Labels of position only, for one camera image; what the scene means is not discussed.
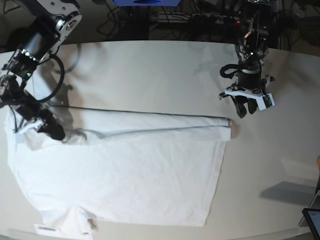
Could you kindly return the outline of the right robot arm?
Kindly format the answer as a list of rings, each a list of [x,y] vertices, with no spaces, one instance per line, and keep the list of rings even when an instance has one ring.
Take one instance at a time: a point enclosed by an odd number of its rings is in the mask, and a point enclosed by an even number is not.
[[[80,5],[75,0],[19,0],[17,4],[36,19],[2,67],[5,74],[0,77],[0,106],[9,106],[36,132],[62,141],[65,131],[45,104],[63,85],[66,71],[57,52],[82,19]],[[56,61],[60,68],[59,81],[50,95],[36,99],[25,87],[37,67],[49,60]]]

